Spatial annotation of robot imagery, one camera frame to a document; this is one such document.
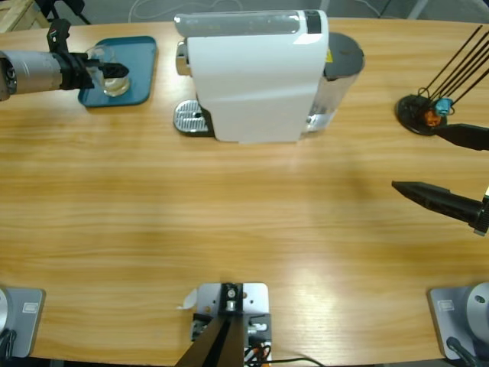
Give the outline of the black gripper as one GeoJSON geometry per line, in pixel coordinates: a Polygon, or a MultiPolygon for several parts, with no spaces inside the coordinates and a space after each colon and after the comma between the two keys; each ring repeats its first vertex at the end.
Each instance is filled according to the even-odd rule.
{"type": "MultiPolygon", "coordinates": [[[[467,124],[446,125],[436,128],[435,135],[459,147],[476,151],[488,150],[488,128],[467,124]]],[[[480,236],[486,235],[489,222],[489,187],[481,201],[423,182],[393,181],[391,185],[420,206],[466,222],[469,226],[474,227],[474,233],[480,236]]]]}
{"type": "Polygon", "coordinates": [[[90,67],[99,67],[105,79],[124,78],[129,74],[129,69],[123,64],[102,63],[98,59],[89,59],[85,53],[62,51],[55,53],[55,60],[60,69],[55,86],[60,90],[93,89],[94,82],[87,71],[90,67]]]}

